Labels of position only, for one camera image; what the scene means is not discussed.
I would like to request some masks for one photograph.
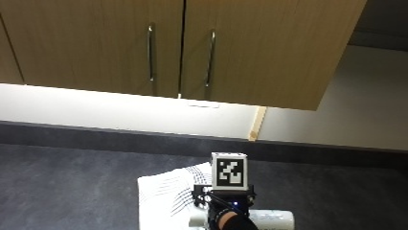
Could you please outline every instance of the wall cabinet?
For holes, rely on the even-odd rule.
[[[363,6],[365,0],[0,0],[28,84],[175,98],[180,90],[187,99],[310,110]]]
[[[18,70],[13,45],[0,18],[0,83],[23,83]]]
[[[27,84],[176,97],[183,0],[0,0],[0,12]]]

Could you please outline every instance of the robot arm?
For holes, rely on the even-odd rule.
[[[294,230],[294,215],[289,211],[250,210],[254,185],[248,185],[248,159],[242,153],[212,154],[212,185],[195,185],[192,192],[197,210],[191,226],[216,230],[219,218],[236,212],[264,230]]]

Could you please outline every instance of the metal handle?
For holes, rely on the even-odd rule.
[[[207,87],[209,87],[209,80],[212,77],[215,47],[216,47],[216,30],[212,30],[212,40],[209,44],[209,56],[208,56],[208,66],[207,66],[207,81],[205,81]]]
[[[148,28],[148,61],[149,61],[149,77],[153,81],[153,24]]]

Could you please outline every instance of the white object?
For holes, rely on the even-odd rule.
[[[189,228],[195,184],[212,183],[209,163],[139,178],[140,229],[185,230]]]
[[[204,227],[207,220],[207,209],[196,208],[192,210],[189,226]],[[250,210],[250,219],[258,229],[262,230],[294,230],[296,218],[290,211],[281,210]]]
[[[248,191],[248,159],[244,153],[215,152],[213,190]]]

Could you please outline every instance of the gray countertop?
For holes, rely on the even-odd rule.
[[[208,160],[0,145],[0,229],[140,229],[137,178]],[[249,182],[298,230],[408,227],[405,171],[249,161]]]

